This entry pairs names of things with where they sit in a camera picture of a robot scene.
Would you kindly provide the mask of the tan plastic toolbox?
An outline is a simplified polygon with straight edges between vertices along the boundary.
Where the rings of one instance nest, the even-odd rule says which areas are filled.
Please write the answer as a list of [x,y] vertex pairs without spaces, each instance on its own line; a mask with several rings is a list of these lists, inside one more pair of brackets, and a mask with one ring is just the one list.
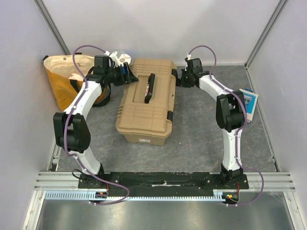
[[162,146],[172,132],[177,66],[168,59],[136,58],[130,69],[138,82],[124,90],[116,129],[128,142]]

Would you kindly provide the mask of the blue razor package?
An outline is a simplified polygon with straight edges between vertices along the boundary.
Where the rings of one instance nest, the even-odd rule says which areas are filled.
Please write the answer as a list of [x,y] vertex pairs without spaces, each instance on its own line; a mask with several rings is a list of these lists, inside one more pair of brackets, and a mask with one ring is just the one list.
[[255,113],[258,94],[254,93],[251,90],[239,89],[244,95],[245,108],[247,113],[247,121],[250,123],[253,120],[253,116]]

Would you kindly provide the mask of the yellow canvas tote bag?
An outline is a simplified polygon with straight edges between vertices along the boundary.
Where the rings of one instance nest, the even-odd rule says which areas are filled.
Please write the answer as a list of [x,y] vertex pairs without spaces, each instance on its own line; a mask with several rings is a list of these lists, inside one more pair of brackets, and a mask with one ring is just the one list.
[[[87,75],[94,66],[94,57],[77,53],[75,62]],[[43,64],[60,111],[64,111],[75,99],[83,84],[83,78],[72,60],[72,55],[45,56]],[[104,89],[93,107],[105,106],[110,101],[110,89]]]

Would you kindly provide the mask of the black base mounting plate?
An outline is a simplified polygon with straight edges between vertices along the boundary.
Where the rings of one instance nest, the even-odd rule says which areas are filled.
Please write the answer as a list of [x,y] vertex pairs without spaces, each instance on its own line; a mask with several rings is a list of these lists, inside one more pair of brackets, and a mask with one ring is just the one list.
[[214,189],[249,189],[246,175],[225,182],[219,173],[209,172],[110,172],[105,173],[103,179],[123,185],[129,189],[130,195],[138,196],[209,196]]

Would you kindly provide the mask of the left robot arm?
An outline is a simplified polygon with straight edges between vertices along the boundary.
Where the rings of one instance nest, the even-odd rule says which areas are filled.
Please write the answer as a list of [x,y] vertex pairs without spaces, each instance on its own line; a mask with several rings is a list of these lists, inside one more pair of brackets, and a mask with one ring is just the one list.
[[116,55],[95,56],[94,65],[83,78],[77,96],[62,113],[55,113],[53,124],[56,144],[73,157],[81,167],[80,183],[101,188],[106,183],[102,164],[91,148],[91,134],[86,122],[90,109],[103,90],[138,82],[129,68],[131,58]]

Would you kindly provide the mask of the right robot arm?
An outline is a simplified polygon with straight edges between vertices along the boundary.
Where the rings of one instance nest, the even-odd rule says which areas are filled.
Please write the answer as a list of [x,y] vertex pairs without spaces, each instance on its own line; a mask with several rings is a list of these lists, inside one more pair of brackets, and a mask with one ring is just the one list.
[[221,84],[209,71],[204,71],[199,58],[185,58],[181,87],[197,87],[216,101],[215,119],[223,133],[224,157],[221,165],[220,184],[232,188],[244,176],[240,158],[240,139],[247,115],[242,91],[233,91]]

